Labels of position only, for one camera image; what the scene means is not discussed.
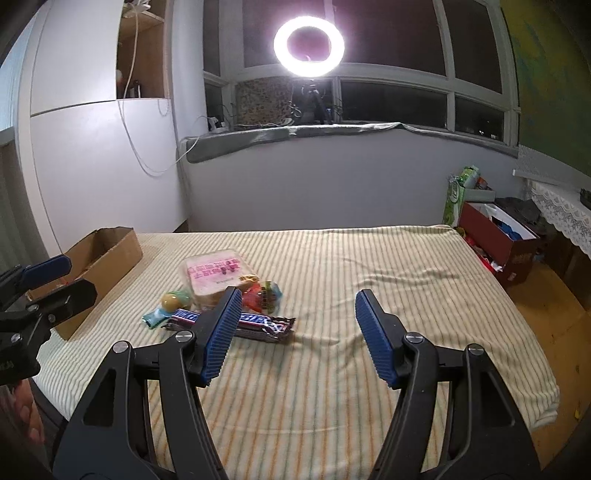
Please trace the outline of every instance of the green wall painting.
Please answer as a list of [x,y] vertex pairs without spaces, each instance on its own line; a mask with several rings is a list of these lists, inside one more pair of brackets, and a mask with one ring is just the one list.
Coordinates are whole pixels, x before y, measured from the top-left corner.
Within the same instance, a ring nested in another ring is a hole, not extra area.
[[517,67],[519,142],[591,176],[591,73],[539,0],[501,0]]

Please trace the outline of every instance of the blue rubber pad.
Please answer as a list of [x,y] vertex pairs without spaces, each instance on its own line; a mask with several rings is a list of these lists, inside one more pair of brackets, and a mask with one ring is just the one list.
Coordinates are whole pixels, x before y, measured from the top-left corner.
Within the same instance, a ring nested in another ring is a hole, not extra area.
[[242,295],[239,290],[236,290],[205,346],[205,359],[201,375],[206,385],[209,385],[212,378],[216,378],[222,370],[223,361],[228,348],[230,348],[230,342],[236,332],[241,313]]
[[355,297],[355,317],[368,344],[378,376],[393,388],[398,378],[394,370],[394,350],[363,292]]
[[21,288],[34,290],[58,278],[64,277],[72,269],[72,261],[65,255],[58,255],[43,263],[27,267],[22,273]]

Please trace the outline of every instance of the table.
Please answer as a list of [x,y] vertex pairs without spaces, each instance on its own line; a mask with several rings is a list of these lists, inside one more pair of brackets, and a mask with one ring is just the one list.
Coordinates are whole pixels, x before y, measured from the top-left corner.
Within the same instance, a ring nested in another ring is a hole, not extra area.
[[579,200],[579,192],[529,180],[530,195],[542,215],[591,258],[591,210]]

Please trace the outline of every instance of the candy bar wrapper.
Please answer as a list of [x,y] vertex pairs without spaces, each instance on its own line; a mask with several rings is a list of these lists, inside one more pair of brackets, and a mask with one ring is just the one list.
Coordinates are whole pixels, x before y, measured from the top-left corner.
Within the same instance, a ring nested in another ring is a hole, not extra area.
[[[172,314],[163,328],[176,331],[190,329],[198,318],[198,313],[179,309]],[[283,342],[293,331],[294,322],[295,319],[242,313],[234,335],[263,342]]]

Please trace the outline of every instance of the bed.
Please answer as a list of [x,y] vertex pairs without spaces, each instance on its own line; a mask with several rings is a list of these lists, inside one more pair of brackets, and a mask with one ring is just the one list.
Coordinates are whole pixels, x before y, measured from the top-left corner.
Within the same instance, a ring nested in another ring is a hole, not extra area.
[[[379,380],[355,320],[355,294],[371,288],[386,311],[435,345],[483,345],[532,430],[557,415],[559,391],[535,335],[452,229],[382,227],[321,231],[138,235],[144,257],[67,342],[55,333],[35,382],[67,419],[95,369],[120,339],[134,346],[170,335],[141,321],[181,286],[188,256],[232,248],[283,290],[280,313],[297,318],[286,345],[236,338],[219,378],[199,391],[232,479],[365,479],[386,435],[397,392]],[[154,443],[173,468],[157,382],[150,382]],[[439,387],[424,468],[437,464],[447,385]]]

